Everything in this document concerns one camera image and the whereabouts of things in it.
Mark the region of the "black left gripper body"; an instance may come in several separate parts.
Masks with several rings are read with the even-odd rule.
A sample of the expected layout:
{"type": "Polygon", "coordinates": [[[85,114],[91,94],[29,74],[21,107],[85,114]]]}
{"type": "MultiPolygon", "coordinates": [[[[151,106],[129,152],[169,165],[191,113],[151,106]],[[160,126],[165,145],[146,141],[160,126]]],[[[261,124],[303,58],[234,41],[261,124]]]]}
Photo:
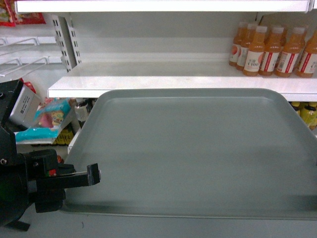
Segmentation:
{"type": "Polygon", "coordinates": [[[18,154],[20,164],[0,168],[0,225],[29,227],[19,221],[35,204],[37,213],[59,210],[65,187],[61,177],[74,172],[74,166],[58,161],[53,149],[18,154]]]}

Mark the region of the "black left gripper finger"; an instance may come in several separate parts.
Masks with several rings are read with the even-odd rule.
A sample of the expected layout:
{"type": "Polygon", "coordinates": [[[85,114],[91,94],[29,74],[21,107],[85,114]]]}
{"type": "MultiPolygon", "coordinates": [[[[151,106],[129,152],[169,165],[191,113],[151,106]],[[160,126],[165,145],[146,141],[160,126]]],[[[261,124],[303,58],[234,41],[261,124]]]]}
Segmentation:
{"type": "Polygon", "coordinates": [[[101,172],[97,163],[87,166],[85,172],[76,172],[60,177],[62,188],[93,186],[101,182],[101,172]]]}

